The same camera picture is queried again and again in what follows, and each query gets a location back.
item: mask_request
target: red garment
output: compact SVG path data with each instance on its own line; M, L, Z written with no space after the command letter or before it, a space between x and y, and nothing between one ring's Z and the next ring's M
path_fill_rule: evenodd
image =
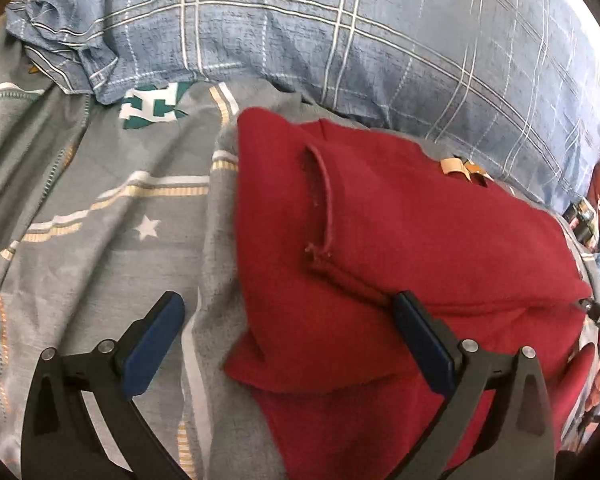
M511 354L533 346L549 386L560 380L584 318L570 304L590 289L549 215L495 184L445 176L398 137L295 126L257 108L238 128L250 332L225 371L256 388L289 478L383 479L435 414L442 398L384 308L401 290L460 339Z

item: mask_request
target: blue plaid blanket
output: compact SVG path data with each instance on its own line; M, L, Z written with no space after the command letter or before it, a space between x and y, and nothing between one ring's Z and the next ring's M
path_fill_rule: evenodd
M67 93L264 77L450 144L564 210L600 160L600 73L565 0L15 0L8 31Z

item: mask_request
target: star print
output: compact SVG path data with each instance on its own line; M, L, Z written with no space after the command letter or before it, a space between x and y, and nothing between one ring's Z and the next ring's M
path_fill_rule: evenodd
M149 220L145 215L144 218L142 218L142 223L134 229L140 233L139 237L142 242L148 236L158 237L158 234L155 232L155 228L157 228L158 225L160 225L159 220Z

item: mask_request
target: red cloth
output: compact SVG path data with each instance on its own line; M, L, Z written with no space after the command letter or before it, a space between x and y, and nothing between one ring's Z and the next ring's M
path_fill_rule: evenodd
M554 219L495 184L445 176L398 137L257 108L238 129L250 332L225 371L255 387L289 478L382 479L435 414L442 398L384 308L401 290L458 338L533 346L555 390L584 318L570 304L590 289ZM452 463L468 456L490 399Z

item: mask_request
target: metal screw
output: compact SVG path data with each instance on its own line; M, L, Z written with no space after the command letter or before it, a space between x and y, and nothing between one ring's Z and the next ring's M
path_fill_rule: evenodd
M111 339L105 339L98 345L98 352L102 354L109 354L116 347L116 344Z
M462 348L464 348L467 352L477 352L478 351L478 343L473 339L465 339L462 341Z
M523 346L522 355L529 359L533 359L534 357L536 357L536 351L533 348L531 348L531 346Z
M40 354L40 357L42 357L43 361L50 361L51 359L54 358L54 355L56 355L55 348L45 348L42 351L42 354Z

